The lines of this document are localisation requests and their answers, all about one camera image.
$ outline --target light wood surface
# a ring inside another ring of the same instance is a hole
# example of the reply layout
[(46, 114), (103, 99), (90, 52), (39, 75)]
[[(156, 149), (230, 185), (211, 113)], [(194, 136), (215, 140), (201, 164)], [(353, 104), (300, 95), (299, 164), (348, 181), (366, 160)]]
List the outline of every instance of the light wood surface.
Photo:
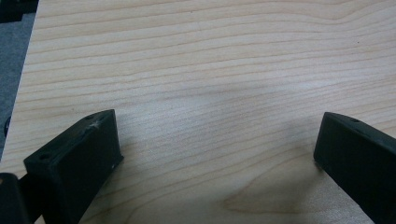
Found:
[(82, 223), (372, 223), (313, 162), (325, 111), (396, 136), (396, 2), (41, 0), (0, 165), (115, 108)]

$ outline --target black clamp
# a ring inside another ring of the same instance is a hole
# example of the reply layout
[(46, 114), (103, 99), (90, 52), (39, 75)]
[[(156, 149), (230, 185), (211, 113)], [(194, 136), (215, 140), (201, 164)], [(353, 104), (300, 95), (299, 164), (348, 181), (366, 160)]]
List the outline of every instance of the black clamp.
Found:
[(0, 223), (78, 223), (122, 159), (114, 110), (81, 119), (23, 161), (21, 180), (0, 174)]
[(314, 158), (376, 224), (396, 223), (396, 139), (325, 113)]

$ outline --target floor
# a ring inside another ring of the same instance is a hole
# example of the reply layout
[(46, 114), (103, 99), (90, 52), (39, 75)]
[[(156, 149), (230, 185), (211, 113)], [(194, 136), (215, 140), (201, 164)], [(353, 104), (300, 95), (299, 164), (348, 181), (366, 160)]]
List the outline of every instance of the floor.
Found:
[(12, 114), (34, 21), (31, 13), (22, 21), (0, 23), (0, 159), (6, 142), (3, 127)]

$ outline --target screw hole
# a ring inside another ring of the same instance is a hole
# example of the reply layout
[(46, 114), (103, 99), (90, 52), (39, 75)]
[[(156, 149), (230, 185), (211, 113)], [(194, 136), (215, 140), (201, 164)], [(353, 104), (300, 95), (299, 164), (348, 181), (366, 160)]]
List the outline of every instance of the screw hole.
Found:
[(39, 159), (42, 160), (42, 161), (45, 161), (45, 160), (47, 160), (49, 158), (50, 158), (50, 154), (43, 154), (43, 155), (40, 156)]

